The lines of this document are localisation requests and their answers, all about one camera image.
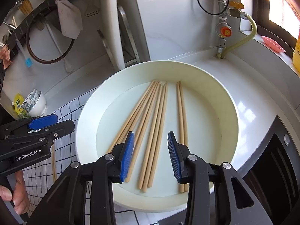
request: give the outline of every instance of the black and white grid tablecloth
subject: black and white grid tablecloth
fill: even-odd
[[[68,119],[73,120],[77,126],[80,112],[89,99],[91,94],[96,90],[92,89],[83,95],[80,95],[73,101],[70,101],[60,109],[54,112],[58,116],[58,122]],[[77,161],[75,152],[75,131],[62,138],[54,141],[52,148],[55,148],[55,165],[57,177],[73,161]],[[30,200],[28,215],[30,216],[46,192],[53,185],[52,159],[49,158],[38,164],[32,165],[24,170],[24,180],[26,190]],[[88,184],[85,204],[85,224],[90,224],[90,195],[91,183]],[[164,213],[144,213],[139,211],[128,210],[115,204],[115,217],[118,225],[154,225],[158,220],[171,216],[178,211]]]

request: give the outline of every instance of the pink object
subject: pink object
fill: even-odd
[[[262,39],[264,43],[267,44],[271,49],[273,49],[275,52],[285,52],[285,50],[274,40],[272,40],[269,37],[262,36]]]

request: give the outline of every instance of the silver screw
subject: silver screw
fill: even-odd
[[[79,167],[79,162],[72,162],[71,163],[71,168],[78,168]]]
[[[223,168],[225,168],[225,169],[230,169],[230,168],[231,168],[231,165],[230,165],[228,162],[224,162],[224,163],[223,163]]]
[[[113,154],[106,154],[104,158],[109,161],[112,160],[113,157],[114,157]]]
[[[285,145],[288,146],[290,144],[290,137],[287,134],[285,134],[283,139]]]
[[[197,156],[195,156],[195,155],[189,155],[188,159],[191,160],[191,161],[196,161],[197,160]]]

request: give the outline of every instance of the finger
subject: finger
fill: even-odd
[[[16,182],[16,187],[13,192],[13,203],[18,206],[27,197],[27,191],[24,183]]]
[[[21,215],[28,211],[28,207],[29,207],[29,200],[27,203],[27,199],[25,199],[18,206],[15,206],[15,211],[18,215]]]
[[[24,183],[23,171],[20,170],[20,171],[15,172],[15,178],[18,183],[20,183],[20,184]]]
[[[11,199],[13,198],[10,190],[1,185],[0,185],[0,196],[4,201],[11,201]]]

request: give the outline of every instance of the white towel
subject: white towel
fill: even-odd
[[[64,36],[77,39],[82,27],[80,10],[68,0],[55,0],[61,32]]]

